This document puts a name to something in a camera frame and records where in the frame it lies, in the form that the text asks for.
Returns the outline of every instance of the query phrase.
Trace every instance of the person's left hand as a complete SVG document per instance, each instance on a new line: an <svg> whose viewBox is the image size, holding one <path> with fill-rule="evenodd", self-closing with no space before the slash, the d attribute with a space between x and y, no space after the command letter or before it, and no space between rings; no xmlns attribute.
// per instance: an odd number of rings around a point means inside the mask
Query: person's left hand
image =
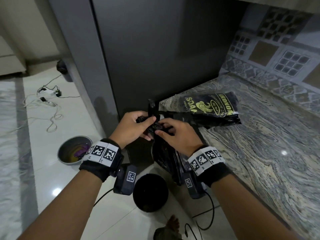
<svg viewBox="0 0 320 240"><path fill-rule="evenodd" d="M143 132L155 122L156 117L153 116L141 123L137 123L136 119L140 116L147 117L148 113L144 111L125 113L109 139L118 143L121 149L123 149L129 143L137 140L139 136L150 141L150 136L144 135Z"/></svg>

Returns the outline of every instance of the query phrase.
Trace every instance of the yellow bird logo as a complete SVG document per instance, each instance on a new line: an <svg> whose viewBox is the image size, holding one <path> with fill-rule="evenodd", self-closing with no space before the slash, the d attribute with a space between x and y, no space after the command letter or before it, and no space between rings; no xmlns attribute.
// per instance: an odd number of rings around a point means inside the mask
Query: yellow bird logo
<svg viewBox="0 0 320 240"><path fill-rule="evenodd" d="M196 103L195 105L198 107L198 109L201 109L204 113L212 112L212 109L210 109L211 104L207 103L205 104L204 101L200 101L199 103Z"/></svg>

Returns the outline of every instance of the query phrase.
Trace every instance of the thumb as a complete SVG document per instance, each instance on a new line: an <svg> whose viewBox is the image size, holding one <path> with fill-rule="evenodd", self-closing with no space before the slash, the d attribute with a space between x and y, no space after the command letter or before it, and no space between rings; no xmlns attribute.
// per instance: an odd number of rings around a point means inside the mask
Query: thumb
<svg viewBox="0 0 320 240"><path fill-rule="evenodd" d="M165 133L164 131L162 130L156 130L155 133L160 136L163 140L165 140L166 142L168 142L170 144L170 141L172 139L173 136Z"/></svg>
<svg viewBox="0 0 320 240"><path fill-rule="evenodd" d="M145 121L141 122L140 124L144 127L144 130L146 130L150 125L152 125L157 118L155 116L147 118Z"/></svg>

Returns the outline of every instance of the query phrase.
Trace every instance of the wristband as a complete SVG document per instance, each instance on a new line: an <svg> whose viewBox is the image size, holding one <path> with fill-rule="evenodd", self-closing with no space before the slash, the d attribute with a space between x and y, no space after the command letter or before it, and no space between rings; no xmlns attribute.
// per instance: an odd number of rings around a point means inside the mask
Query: wristband
<svg viewBox="0 0 320 240"><path fill-rule="evenodd" d="M200 148L192 154L188 162L198 176L198 179L209 187L213 182L230 174L229 168L225 165L224 158L212 146Z"/></svg>
<svg viewBox="0 0 320 240"><path fill-rule="evenodd" d="M102 139L93 144L82 158L79 170L85 169L104 182L118 170L122 162L120 146L111 139Z"/></svg>

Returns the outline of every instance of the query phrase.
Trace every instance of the pant leg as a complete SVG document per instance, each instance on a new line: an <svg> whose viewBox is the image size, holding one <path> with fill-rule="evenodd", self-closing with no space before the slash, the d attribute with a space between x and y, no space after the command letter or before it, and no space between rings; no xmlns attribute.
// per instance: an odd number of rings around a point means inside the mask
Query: pant leg
<svg viewBox="0 0 320 240"><path fill-rule="evenodd" d="M165 226L155 230L153 240L181 240L181 237L181 234Z"/></svg>

